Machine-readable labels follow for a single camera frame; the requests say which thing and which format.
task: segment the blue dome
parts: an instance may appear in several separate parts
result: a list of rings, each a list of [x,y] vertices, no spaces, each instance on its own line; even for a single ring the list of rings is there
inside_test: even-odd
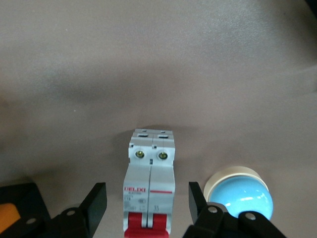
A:
[[[273,214],[273,200],[269,191],[260,181],[248,176],[222,181],[213,190],[209,201],[223,204],[236,218],[245,211],[259,212],[268,220]]]

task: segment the miniature circuit breaker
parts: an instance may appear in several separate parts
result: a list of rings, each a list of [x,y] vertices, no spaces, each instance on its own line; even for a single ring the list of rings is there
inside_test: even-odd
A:
[[[123,184],[125,237],[170,234],[175,179],[175,144],[168,130],[135,129]]]

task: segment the screw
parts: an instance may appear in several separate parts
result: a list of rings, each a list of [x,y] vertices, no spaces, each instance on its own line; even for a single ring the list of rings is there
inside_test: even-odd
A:
[[[167,154],[165,152],[161,152],[158,156],[162,160],[166,160],[167,159]]]
[[[30,225],[30,224],[33,224],[36,222],[36,219],[35,218],[30,218],[29,220],[26,221],[26,224],[27,225]]]
[[[209,207],[208,211],[210,211],[211,213],[217,213],[218,210],[215,207]]]
[[[248,218],[251,221],[254,221],[256,219],[255,215],[250,212],[246,213],[246,218]]]
[[[136,153],[135,153],[135,155],[138,157],[138,158],[143,158],[144,157],[144,152],[143,151],[141,151],[141,150],[139,150],[139,151],[137,151]]]
[[[67,216],[72,216],[75,214],[75,211],[74,210],[70,210],[66,213]]]

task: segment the brass screw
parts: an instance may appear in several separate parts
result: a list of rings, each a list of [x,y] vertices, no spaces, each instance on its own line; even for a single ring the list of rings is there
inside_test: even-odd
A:
[[[166,160],[167,159],[167,154],[165,152],[161,152],[158,156],[162,160]]]
[[[139,151],[137,151],[136,153],[135,153],[135,155],[138,157],[138,158],[143,158],[144,157],[144,152],[143,151],[141,151],[141,150],[139,150]]]

